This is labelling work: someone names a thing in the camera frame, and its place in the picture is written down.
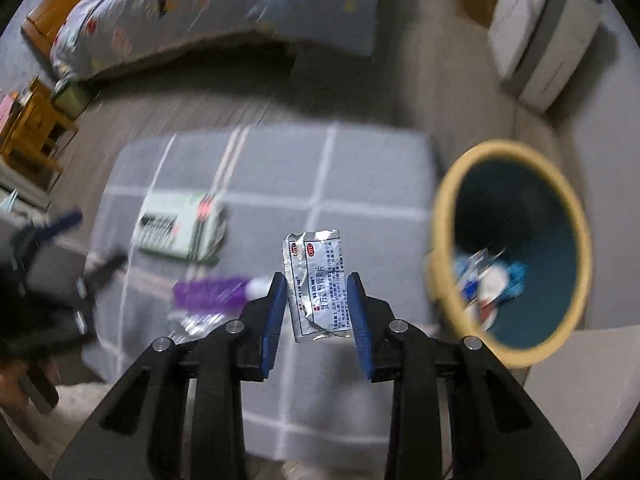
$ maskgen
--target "gray wall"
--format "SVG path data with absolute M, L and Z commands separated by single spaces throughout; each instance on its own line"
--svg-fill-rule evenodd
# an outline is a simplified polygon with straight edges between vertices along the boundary
M 550 111 L 567 152 L 575 150 L 571 167 L 591 223 L 587 328 L 640 324 L 640 49 L 610 2 L 602 11 L 602 27 Z

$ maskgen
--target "silver foil packet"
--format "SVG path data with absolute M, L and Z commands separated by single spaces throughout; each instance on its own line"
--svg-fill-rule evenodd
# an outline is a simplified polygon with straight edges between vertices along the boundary
M 290 234 L 282 242 L 282 257 L 296 341 L 349 337 L 340 233 L 334 229 Z

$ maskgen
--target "small bin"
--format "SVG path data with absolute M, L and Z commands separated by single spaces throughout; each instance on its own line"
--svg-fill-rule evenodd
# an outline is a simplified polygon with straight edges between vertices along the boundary
M 426 280 L 459 337 L 476 335 L 507 367 L 545 359 L 580 322 L 591 285 L 591 239 L 580 202 L 560 171 L 519 142 L 492 140 L 461 156 L 433 209 Z M 527 266 L 523 293 L 498 306 L 487 331 L 464 314 L 454 250 L 489 247 Z

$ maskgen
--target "wooden floor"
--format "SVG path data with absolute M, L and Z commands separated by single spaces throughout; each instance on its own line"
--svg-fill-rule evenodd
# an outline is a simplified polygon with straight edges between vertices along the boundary
M 127 142 L 186 130 L 338 119 L 423 131 L 443 167 L 487 139 L 521 138 L 562 163 L 551 129 L 502 94 L 486 31 L 452 0 L 381 0 L 373 60 L 320 48 L 292 58 L 264 47 L 206 50 L 101 85 L 78 119 L 53 190 L 81 206 L 87 244 L 100 194 Z

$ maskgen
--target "wooden headboard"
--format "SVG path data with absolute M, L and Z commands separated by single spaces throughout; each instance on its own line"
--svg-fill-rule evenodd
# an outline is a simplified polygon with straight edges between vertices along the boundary
M 47 59 L 56 34 L 66 17 L 81 0 L 43 0 L 22 22 L 25 37 Z

